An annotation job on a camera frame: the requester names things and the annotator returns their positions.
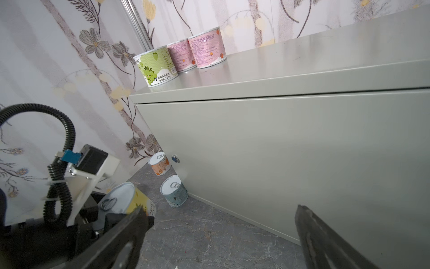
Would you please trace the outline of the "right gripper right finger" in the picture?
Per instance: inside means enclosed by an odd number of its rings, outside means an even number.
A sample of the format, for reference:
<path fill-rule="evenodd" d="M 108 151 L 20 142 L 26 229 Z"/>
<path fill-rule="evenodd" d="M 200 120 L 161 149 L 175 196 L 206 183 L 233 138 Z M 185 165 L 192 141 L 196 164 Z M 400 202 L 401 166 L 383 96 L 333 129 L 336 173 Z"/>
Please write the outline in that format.
<path fill-rule="evenodd" d="M 312 210 L 298 205 L 295 224 L 308 269 L 376 269 Z"/>

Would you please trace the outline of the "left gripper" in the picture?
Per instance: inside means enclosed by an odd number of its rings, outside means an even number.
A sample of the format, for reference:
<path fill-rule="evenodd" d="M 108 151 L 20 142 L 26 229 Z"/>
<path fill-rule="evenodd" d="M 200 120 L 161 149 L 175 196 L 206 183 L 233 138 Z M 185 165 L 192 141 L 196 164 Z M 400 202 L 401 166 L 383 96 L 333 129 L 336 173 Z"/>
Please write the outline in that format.
<path fill-rule="evenodd" d="M 92 193 L 74 225 L 52 228 L 44 219 L 6 225 L 7 198 L 1 193 L 1 268 L 48 269 L 84 252 L 99 237 L 93 223 L 98 217 L 97 203 L 104 196 Z"/>

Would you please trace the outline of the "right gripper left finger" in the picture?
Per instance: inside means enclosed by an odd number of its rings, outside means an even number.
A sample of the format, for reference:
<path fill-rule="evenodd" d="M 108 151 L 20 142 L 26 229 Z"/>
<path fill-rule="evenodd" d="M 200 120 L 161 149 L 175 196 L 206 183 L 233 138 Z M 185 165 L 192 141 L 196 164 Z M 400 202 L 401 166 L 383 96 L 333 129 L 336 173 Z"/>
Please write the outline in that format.
<path fill-rule="evenodd" d="M 147 230 L 148 216 L 138 207 L 65 268 L 135 269 Z"/>

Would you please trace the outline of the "yellow label can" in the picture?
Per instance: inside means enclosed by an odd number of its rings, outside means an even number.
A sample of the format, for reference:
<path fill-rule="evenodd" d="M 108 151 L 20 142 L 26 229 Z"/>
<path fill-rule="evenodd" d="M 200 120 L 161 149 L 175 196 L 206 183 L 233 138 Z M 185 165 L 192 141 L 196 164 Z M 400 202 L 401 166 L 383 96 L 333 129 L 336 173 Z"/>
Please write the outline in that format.
<path fill-rule="evenodd" d="M 156 215 L 156 205 L 131 182 L 122 183 L 112 189 L 101 199 L 98 207 L 98 217 L 93 223 L 94 230 L 104 228 L 107 214 L 130 214 L 137 207 L 142 207 L 147 216 Z"/>

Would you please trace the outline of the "green label can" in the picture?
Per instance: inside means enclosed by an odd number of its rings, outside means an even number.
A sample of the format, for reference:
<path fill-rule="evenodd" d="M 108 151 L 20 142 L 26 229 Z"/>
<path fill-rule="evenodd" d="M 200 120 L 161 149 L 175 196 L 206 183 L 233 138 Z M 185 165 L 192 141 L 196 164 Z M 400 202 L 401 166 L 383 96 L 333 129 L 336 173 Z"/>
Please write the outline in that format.
<path fill-rule="evenodd" d="M 167 46 L 149 50 L 135 57 L 140 72 L 148 87 L 155 87 L 178 77 Z"/>

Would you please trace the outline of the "pink label can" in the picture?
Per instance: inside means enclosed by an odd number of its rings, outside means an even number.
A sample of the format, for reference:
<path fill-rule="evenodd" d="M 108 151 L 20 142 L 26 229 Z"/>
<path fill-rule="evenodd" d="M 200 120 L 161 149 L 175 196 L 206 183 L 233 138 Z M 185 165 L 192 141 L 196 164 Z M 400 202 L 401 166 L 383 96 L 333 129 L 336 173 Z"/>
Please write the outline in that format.
<path fill-rule="evenodd" d="M 178 73 L 197 67 L 188 39 L 168 44 L 167 48 Z"/>
<path fill-rule="evenodd" d="M 191 36 L 188 42 L 199 69 L 217 65 L 227 59 L 220 27 Z"/>

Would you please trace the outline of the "grey metal cabinet counter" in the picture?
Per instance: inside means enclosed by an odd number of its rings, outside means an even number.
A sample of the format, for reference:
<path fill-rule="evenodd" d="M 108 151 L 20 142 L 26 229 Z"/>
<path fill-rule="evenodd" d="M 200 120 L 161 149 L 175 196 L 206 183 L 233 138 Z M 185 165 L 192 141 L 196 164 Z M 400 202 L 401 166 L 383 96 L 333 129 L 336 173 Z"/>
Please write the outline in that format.
<path fill-rule="evenodd" d="M 192 197 L 382 269 L 430 266 L 430 7 L 229 55 L 132 95 Z"/>

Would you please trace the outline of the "teal label can near cabinet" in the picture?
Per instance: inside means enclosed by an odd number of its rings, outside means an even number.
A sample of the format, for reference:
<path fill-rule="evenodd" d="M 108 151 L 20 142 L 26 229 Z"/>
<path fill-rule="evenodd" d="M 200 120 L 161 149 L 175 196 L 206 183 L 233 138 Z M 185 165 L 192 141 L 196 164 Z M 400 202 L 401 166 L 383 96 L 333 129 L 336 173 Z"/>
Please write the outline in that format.
<path fill-rule="evenodd" d="M 167 178 L 160 187 L 160 193 L 171 207 L 181 206 L 189 197 L 178 175 Z"/>

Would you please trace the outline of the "orange label can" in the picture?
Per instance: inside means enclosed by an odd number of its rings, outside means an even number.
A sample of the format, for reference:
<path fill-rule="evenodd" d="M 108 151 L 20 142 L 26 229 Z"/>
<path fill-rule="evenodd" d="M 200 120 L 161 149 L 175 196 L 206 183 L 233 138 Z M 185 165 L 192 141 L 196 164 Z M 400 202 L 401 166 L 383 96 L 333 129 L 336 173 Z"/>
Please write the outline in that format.
<path fill-rule="evenodd" d="M 171 168 L 169 159 L 162 151 L 155 153 L 148 161 L 148 164 L 157 176 L 165 174 Z"/>

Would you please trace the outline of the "cabinet lock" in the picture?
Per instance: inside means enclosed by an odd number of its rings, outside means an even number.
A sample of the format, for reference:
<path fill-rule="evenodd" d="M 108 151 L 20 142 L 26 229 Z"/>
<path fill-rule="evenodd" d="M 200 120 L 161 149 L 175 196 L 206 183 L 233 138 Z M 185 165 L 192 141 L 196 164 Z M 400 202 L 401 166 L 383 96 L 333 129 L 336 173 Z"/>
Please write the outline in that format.
<path fill-rule="evenodd" d="M 180 159 L 179 159 L 176 155 L 172 155 L 172 156 L 171 156 L 171 159 L 172 159 L 172 161 L 173 161 L 173 162 L 175 162 L 175 163 L 180 163 Z"/>

